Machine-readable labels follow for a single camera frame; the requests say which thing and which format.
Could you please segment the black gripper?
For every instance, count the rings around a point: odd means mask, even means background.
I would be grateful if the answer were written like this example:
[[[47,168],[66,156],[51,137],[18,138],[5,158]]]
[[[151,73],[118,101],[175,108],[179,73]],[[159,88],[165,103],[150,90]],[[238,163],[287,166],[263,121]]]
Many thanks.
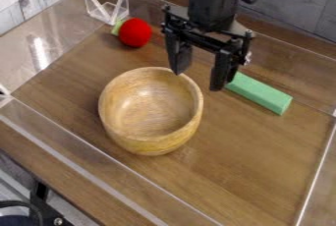
[[[209,89],[218,91],[231,81],[237,66],[250,62],[250,41],[254,32],[235,20],[226,28],[203,30],[189,20],[187,9],[177,5],[162,6],[163,21],[161,32],[170,70],[179,75],[191,65],[193,47],[214,54],[210,69]]]

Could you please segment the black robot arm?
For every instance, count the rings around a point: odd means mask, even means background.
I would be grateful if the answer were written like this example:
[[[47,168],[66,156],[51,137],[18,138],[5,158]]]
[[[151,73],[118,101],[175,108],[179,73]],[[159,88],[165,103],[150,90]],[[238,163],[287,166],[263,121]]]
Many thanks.
[[[235,22],[238,0],[189,0],[186,7],[163,5],[161,32],[169,68],[175,75],[191,65],[193,47],[214,55],[209,89],[221,90],[231,82],[238,66],[249,61],[254,33]],[[255,0],[241,0],[253,4]]]

